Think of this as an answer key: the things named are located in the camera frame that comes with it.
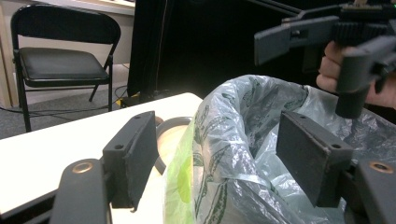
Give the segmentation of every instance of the black folding chair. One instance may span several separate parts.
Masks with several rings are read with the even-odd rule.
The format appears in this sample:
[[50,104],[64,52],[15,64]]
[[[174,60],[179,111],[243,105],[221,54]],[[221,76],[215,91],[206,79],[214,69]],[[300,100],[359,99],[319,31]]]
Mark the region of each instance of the black folding chair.
[[[30,5],[21,7],[12,16],[11,33],[26,132],[32,131],[27,91],[93,89],[91,102],[98,86],[107,84],[108,111],[111,111],[113,53],[120,40],[120,27],[112,18],[72,7]],[[104,44],[110,51],[102,66],[89,52],[62,47],[20,48],[19,36]]]

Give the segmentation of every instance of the plastic trash bag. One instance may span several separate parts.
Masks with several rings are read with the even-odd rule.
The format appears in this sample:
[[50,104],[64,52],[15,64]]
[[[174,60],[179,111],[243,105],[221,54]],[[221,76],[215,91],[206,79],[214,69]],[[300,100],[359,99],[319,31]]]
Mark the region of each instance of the plastic trash bag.
[[272,77],[243,76],[200,104],[166,171],[165,223],[344,223],[314,208],[276,156],[281,110],[303,114],[352,145],[354,160],[396,162],[396,126],[363,110],[334,114],[337,98]]

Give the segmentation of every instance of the table surface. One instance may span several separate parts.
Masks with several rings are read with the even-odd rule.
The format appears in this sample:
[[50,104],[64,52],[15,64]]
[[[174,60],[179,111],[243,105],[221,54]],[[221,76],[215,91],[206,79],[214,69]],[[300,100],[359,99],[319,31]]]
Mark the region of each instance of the table surface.
[[[58,188],[64,168],[100,159],[102,149],[133,116],[155,111],[167,120],[192,117],[202,99],[183,93],[0,141],[0,213]],[[137,212],[112,209],[113,223],[163,223],[163,179],[153,168]]]

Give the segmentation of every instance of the gray carpet floor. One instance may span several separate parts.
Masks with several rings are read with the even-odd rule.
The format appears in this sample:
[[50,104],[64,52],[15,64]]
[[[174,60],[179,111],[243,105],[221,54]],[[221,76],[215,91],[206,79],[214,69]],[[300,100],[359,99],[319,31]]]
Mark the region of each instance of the gray carpet floor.
[[[121,96],[125,88],[116,89],[113,91],[113,102],[117,100],[117,95]],[[89,102],[90,93],[81,95],[74,95],[64,97],[56,100],[46,101],[29,105],[30,111],[42,110],[80,110],[98,108],[107,104],[107,90],[98,91],[93,97],[92,102]],[[120,106],[113,104],[113,110],[120,109]],[[11,110],[21,111],[20,108],[11,108]],[[32,131],[48,128],[58,124],[63,124],[78,119],[85,119],[91,116],[107,113],[108,109],[94,109],[90,111],[62,114],[56,116],[44,116],[31,118]],[[25,133],[22,113],[12,113],[0,110],[0,139]]]

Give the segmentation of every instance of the chair seat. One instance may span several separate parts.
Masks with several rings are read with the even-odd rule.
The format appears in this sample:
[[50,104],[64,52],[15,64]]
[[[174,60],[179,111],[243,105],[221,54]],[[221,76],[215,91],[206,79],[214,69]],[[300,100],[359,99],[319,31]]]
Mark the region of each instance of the chair seat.
[[107,84],[108,73],[96,58],[70,49],[22,48],[25,83],[31,87]]

